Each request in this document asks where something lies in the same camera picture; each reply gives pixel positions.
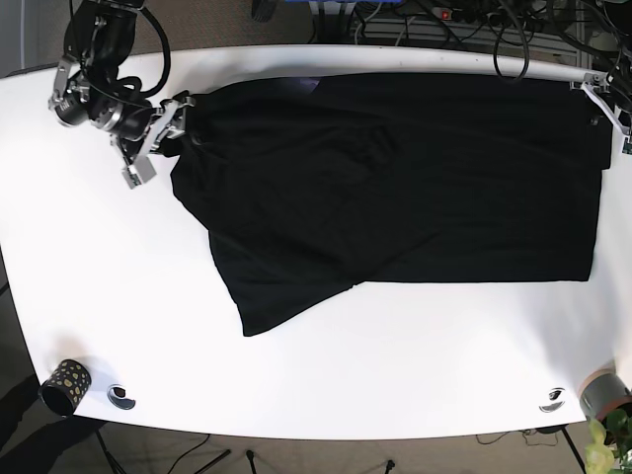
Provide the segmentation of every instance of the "white table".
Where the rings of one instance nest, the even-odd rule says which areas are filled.
[[[279,75],[493,73],[491,56],[373,46],[173,59],[165,97]],[[147,87],[161,68],[159,55],[138,56],[121,74]],[[533,62],[530,74],[584,71]],[[79,415],[224,435],[470,435],[582,420],[574,388],[613,355],[632,381],[621,349],[632,329],[630,158],[615,156],[604,174],[588,283],[365,283],[247,339],[206,231],[172,196],[176,159],[153,158],[158,177],[130,191],[105,133],[63,128],[46,109],[53,75],[0,81],[0,243],[39,379],[66,357],[93,374]],[[133,410],[110,404],[113,383]],[[566,403],[542,413],[554,387]]]

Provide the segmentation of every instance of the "black cup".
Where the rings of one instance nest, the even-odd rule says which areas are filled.
[[[90,373],[76,360],[63,360],[39,388],[39,397],[50,411],[69,417],[77,410],[92,384]]]

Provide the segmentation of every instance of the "potted plant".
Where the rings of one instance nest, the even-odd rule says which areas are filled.
[[[614,365],[591,374],[579,395],[592,436],[587,474],[632,474],[632,396]]]
[[[589,421],[592,443],[586,446],[587,474],[632,474],[632,420],[624,410],[610,412],[605,426]]]

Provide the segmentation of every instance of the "gray pot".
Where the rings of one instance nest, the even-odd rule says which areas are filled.
[[[598,370],[580,389],[580,406],[587,418],[603,423],[608,414],[617,408],[632,415],[632,396],[623,381],[612,369]]]

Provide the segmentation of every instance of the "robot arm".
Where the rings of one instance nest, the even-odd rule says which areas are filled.
[[[163,101],[154,108],[147,100],[164,87],[171,68],[167,36],[144,6],[144,0],[84,0],[64,38],[49,108],[66,126],[84,121],[112,136],[123,162],[123,177],[131,188],[155,176],[148,154],[165,138],[185,133],[186,109],[193,98]],[[119,79],[119,67],[129,56],[136,17],[142,14],[163,45],[164,70],[159,83],[142,91],[138,77]],[[73,66],[79,66],[71,75]]]

